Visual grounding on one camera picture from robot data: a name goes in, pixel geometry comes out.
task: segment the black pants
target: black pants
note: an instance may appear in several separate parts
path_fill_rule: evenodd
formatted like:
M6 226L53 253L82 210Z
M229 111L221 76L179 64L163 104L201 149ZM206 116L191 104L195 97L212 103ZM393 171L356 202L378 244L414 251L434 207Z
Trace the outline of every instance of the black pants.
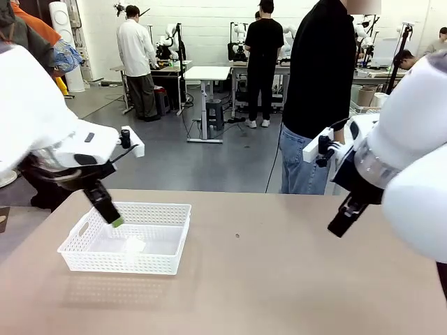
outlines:
M255 121L258 116L258 97L259 92L262 95L262 111L264 120L270 120L272 111L272 86L274 79L273 69L258 68L250 69L248 72L248 90L249 90L249 118Z
M447 265L438 263L438 272L439 272L439 279L441 280L441 285L447 299Z

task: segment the white plastic basket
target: white plastic basket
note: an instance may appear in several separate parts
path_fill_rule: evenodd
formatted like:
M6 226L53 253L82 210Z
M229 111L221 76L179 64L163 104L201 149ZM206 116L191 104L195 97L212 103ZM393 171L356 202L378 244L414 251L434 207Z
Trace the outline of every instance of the white plastic basket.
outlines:
M175 275L191 205L114 202L124 219L108 225L93 208L57 250L71 271Z

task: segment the person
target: person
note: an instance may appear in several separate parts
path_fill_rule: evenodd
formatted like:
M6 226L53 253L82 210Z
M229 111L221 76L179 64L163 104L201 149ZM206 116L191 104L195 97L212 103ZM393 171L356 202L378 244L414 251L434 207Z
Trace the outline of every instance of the person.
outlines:
M343 142L344 122L340 121L349 117L356 62L353 18L347 8L347 0L320 0L298 29L279 141L284 194L324 194L329 167L304 162L302 150L329 126L334 126L335 140ZM337 38L325 38L334 27L337 27ZM312 52L321 49L322 39L324 48L332 50L330 72L337 78L329 87L321 86L321 78L328 75L324 66L328 56L324 52Z
M440 51L447 49L447 27L441 28L439 31L439 39L435 40L433 43L431 43L427 50L424 53L424 56L428 54L432 54L433 52Z
M83 62L79 52L64 41L62 36L48 24L44 23L44 21L23 11L20 8L19 0L11 0L11 7L13 8L16 17L23 19L29 27L34 29L36 33L53 47L54 62L57 67L57 70L53 73L53 77L57 86L61 89L64 95L67 95L67 87L60 77L65 73L74 70Z
M246 125L256 128L259 91L262 93L262 127L270 125L272 109L272 86L274 72L281 47L284 45L282 26L272 19L273 0L261 0L261 19L250 24L245 39L246 50L250 52L248 65L249 120Z
M49 74L53 74L54 55L51 45L24 20L15 16L10 0L0 0L0 42L21 45Z
M419 58L413 56L410 50L402 50L394 58L394 64L397 64L402 70L410 70L418 60Z
M127 19L117 31L119 56L126 68L127 84L131 99L140 120L157 121L154 81L151 76L149 60L158 68L155 49L146 28L139 25L140 9L127 6Z

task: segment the black stool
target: black stool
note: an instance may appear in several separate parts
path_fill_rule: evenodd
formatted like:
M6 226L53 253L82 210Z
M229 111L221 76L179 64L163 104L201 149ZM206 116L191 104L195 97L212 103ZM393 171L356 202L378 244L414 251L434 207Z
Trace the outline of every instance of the black stool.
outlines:
M210 126L215 126L217 131L224 129L225 121L222 100L213 99L207 101L207 121Z

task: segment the black t-shirt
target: black t-shirt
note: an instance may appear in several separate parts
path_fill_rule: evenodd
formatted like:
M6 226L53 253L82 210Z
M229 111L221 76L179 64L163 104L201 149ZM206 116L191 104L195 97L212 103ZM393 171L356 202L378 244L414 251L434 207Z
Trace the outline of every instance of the black t-shirt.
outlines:
M293 43L284 125L312 139L349 117L355 62L353 18L340 0L320 0Z
M261 19L250 24L245 39L250 47L249 70L276 66L278 49L284 45L282 26L273 19Z

